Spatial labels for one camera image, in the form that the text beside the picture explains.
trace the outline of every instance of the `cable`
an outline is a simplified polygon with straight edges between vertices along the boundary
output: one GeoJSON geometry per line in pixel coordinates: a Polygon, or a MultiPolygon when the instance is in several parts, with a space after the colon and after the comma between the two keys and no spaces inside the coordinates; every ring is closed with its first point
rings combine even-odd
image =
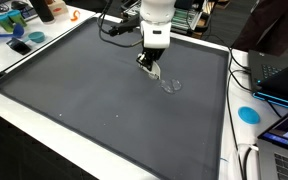
{"type": "Polygon", "coordinates": [[[250,152],[251,152],[252,150],[258,151],[258,148],[256,147],[256,144],[251,145],[251,146],[247,149],[247,151],[246,151],[246,153],[245,153],[245,155],[244,155],[244,160],[243,160],[243,173],[244,173],[244,177],[243,177],[243,180],[247,180],[247,159],[248,159],[248,156],[250,155],[250,152]]]}
{"type": "Polygon", "coordinates": [[[104,38],[102,37],[102,32],[105,33],[105,34],[109,34],[108,31],[106,31],[106,30],[103,29],[103,23],[104,23],[105,15],[106,15],[106,13],[108,12],[108,10],[110,9],[112,3],[113,3],[113,0],[109,0],[108,3],[107,3],[106,6],[105,6],[103,12],[102,12],[101,15],[98,17],[97,25],[99,26],[98,35],[99,35],[100,39],[101,39],[102,41],[104,41],[104,42],[107,42],[107,43],[110,43],[110,44],[113,44],[113,45],[115,45],[115,46],[122,47],[122,48],[130,48],[130,47],[134,47],[134,46],[136,46],[136,45],[138,45],[138,44],[141,44],[141,42],[143,42],[142,39],[139,40],[139,41],[137,41],[137,42],[135,42],[135,43],[133,43],[133,44],[130,44],[130,45],[123,45],[123,44],[118,44],[118,43],[116,43],[116,42],[113,42],[113,41],[104,39],[104,38]]]}
{"type": "MultiPolygon", "coordinates": [[[[231,112],[231,107],[230,107],[231,106],[230,105],[230,98],[229,98],[230,81],[231,81],[232,74],[234,74],[235,72],[245,72],[245,71],[244,70],[234,70],[234,71],[230,72],[230,75],[229,75],[228,81],[227,81],[227,86],[226,86],[226,102],[227,102],[227,109],[228,109],[229,117],[230,117],[230,124],[231,124],[233,139],[234,139],[234,143],[235,143],[235,148],[238,151],[239,148],[238,148],[238,144],[237,144],[237,140],[236,140],[236,134],[235,134],[235,128],[234,128],[234,124],[233,124],[232,112],[231,112]]],[[[238,161],[239,161],[239,166],[240,166],[240,173],[241,173],[243,180],[244,180],[242,163],[241,163],[241,158],[240,158],[239,154],[238,154],[238,161]]]]}
{"type": "Polygon", "coordinates": [[[244,90],[246,90],[246,91],[248,91],[248,92],[252,92],[250,89],[244,87],[244,86],[237,80],[237,78],[234,76],[234,73],[232,73],[231,70],[229,70],[229,71],[230,71],[230,73],[232,74],[232,77],[234,78],[234,80],[236,81],[236,83],[237,83],[242,89],[244,89],[244,90]]]}
{"type": "Polygon", "coordinates": [[[278,113],[278,111],[275,109],[275,107],[272,105],[272,103],[270,103],[270,102],[268,102],[268,101],[266,101],[266,102],[270,105],[270,107],[273,109],[273,111],[275,112],[275,114],[276,114],[279,118],[282,118],[281,114],[278,113]]]}
{"type": "Polygon", "coordinates": [[[206,38],[204,39],[204,41],[207,41],[208,40],[208,38],[211,36],[211,33],[212,33],[212,18],[210,19],[210,27],[209,27],[210,29],[209,29],[209,31],[208,31],[208,35],[206,36],[206,38]]]}
{"type": "Polygon", "coordinates": [[[244,180],[247,180],[247,159],[248,159],[248,155],[250,154],[250,152],[252,151],[252,148],[248,148],[246,153],[245,153],[245,156],[244,156],[244,160],[243,160],[243,174],[244,174],[244,177],[243,179],[244,180]]]}
{"type": "Polygon", "coordinates": [[[228,45],[224,42],[224,40],[223,40],[222,38],[220,38],[220,37],[218,37],[217,35],[214,35],[214,34],[213,34],[213,35],[209,35],[209,36],[216,37],[218,40],[220,40],[220,41],[228,48],[228,50],[230,51],[231,56],[232,56],[234,62],[235,62],[238,66],[240,66],[241,68],[243,68],[243,69],[245,69],[245,70],[247,70],[247,71],[250,71],[250,68],[245,67],[245,66],[241,65],[238,61],[236,61],[236,59],[235,59],[235,57],[233,56],[233,53],[232,53],[232,48],[230,48],[230,46],[228,46],[228,45]]]}

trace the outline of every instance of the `dark gray mat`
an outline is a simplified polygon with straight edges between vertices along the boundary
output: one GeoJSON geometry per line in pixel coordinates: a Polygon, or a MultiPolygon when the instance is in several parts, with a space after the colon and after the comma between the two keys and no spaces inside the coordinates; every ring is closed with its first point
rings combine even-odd
{"type": "Polygon", "coordinates": [[[228,53],[172,39],[158,62],[183,85],[170,95],[138,68],[141,46],[102,42],[95,21],[1,78],[0,93],[160,178],[217,179],[228,53]]]}

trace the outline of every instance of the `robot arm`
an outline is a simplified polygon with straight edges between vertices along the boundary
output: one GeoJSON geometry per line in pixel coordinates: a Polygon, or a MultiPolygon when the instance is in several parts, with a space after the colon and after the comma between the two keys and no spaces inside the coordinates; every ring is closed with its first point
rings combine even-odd
{"type": "Polygon", "coordinates": [[[137,58],[140,67],[152,78],[160,78],[159,60],[164,50],[170,45],[171,20],[175,13],[176,0],[142,0],[141,33],[143,51],[137,58]]]}

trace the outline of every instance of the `desk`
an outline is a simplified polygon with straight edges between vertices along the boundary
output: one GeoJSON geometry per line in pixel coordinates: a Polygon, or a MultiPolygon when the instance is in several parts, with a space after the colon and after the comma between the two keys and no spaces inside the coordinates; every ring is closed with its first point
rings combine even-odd
{"type": "MultiPolygon", "coordinates": [[[[36,51],[37,49],[41,48],[45,44],[53,41],[55,38],[63,35],[65,32],[69,31],[70,29],[74,28],[84,20],[92,17],[95,13],[86,11],[83,9],[70,7],[68,6],[69,13],[67,14],[61,14],[59,16],[56,16],[56,22],[50,25],[45,25],[42,23],[42,21],[37,17],[33,20],[30,20],[27,22],[28,26],[25,27],[25,34],[22,36],[21,39],[24,39],[27,37],[28,34],[35,31],[42,31],[45,33],[45,41],[42,43],[33,43],[28,42],[27,44],[31,47],[31,52],[36,51]],[[73,14],[74,10],[78,10],[81,15],[80,18],[77,21],[71,22],[70,21],[70,15],[73,14]]],[[[0,33],[5,33],[4,29],[0,27],[0,33]]],[[[6,45],[6,42],[9,41],[11,38],[0,38],[0,71],[4,71],[14,63],[24,59],[27,57],[30,53],[23,56],[15,51],[13,51],[8,45],[6,45]]]]}
{"type": "MultiPolygon", "coordinates": [[[[119,19],[109,16],[107,19],[115,22],[119,21],[119,19]]],[[[171,35],[174,38],[227,51],[226,47],[220,45],[174,33],[171,35]]],[[[234,50],[233,54],[242,64],[247,64],[247,53],[234,50]]],[[[246,76],[237,75],[237,78],[241,80],[242,84],[248,85],[246,76]]],[[[266,103],[252,98],[249,93],[241,90],[233,80],[230,82],[229,94],[238,143],[255,143],[257,135],[275,122],[278,117],[266,103]],[[260,124],[249,125],[241,121],[237,115],[237,110],[241,106],[254,108],[261,117],[260,124]]],[[[278,110],[281,114],[287,111],[286,109],[278,110]]],[[[0,116],[99,179],[157,179],[154,175],[131,162],[2,95],[0,95],[0,116]]],[[[221,157],[228,162],[221,161],[219,179],[240,179],[237,161],[233,152],[234,141],[226,107],[221,157]]],[[[248,162],[249,179],[259,179],[258,162],[254,153],[251,153],[248,162]]]]}

